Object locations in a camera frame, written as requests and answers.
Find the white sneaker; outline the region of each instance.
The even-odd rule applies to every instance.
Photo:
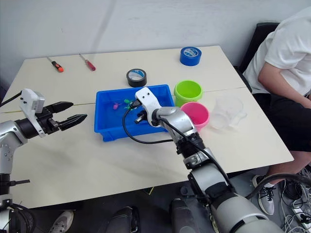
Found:
[[[252,179],[253,185],[256,188],[257,185],[263,180],[263,176],[254,176]],[[259,191],[258,195],[258,203],[261,207],[262,211],[266,213],[267,215],[273,215],[274,213],[274,202],[273,202],[273,190],[275,188],[271,187],[263,187]]]
[[[53,223],[49,233],[65,233],[73,221],[73,211],[64,211]]]

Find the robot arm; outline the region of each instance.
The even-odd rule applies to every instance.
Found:
[[[27,118],[0,123],[0,229],[17,232],[16,212],[7,209],[13,204],[11,186],[28,183],[29,180],[11,181],[13,156],[15,150],[35,136],[44,137],[58,130],[69,129],[81,123],[86,114],[74,115],[64,121],[53,120],[53,114],[70,108],[71,102],[58,102],[43,107],[44,97],[30,89],[24,89],[20,97],[20,107]]]
[[[135,97],[136,106],[142,105],[153,127],[168,130],[184,157],[184,164],[191,169],[188,179],[198,200],[209,206],[221,233],[281,233],[257,207],[235,193],[230,180],[223,172],[211,150],[206,148],[190,118],[178,107],[161,107],[152,92],[144,87]]]

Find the lime green bowl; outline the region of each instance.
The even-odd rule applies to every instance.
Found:
[[[197,102],[202,98],[203,90],[201,86],[192,80],[184,80],[175,86],[175,106],[181,107],[184,103]]]

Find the pink bowl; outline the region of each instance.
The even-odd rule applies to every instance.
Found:
[[[197,131],[200,131],[209,121],[208,109],[198,102],[188,102],[180,107],[192,120]]]

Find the blue tray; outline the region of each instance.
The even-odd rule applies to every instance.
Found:
[[[148,88],[157,97],[161,106],[174,106],[168,85],[149,86]],[[122,117],[128,106],[124,100],[134,101],[135,93],[140,89],[142,87],[97,92],[94,131],[103,136],[104,142],[127,137],[122,127]],[[120,104],[116,110],[113,109],[114,104]],[[142,110],[143,108],[139,107],[130,111],[125,119],[126,128],[131,135],[166,132],[162,127],[150,126],[147,121],[135,124],[134,120]]]

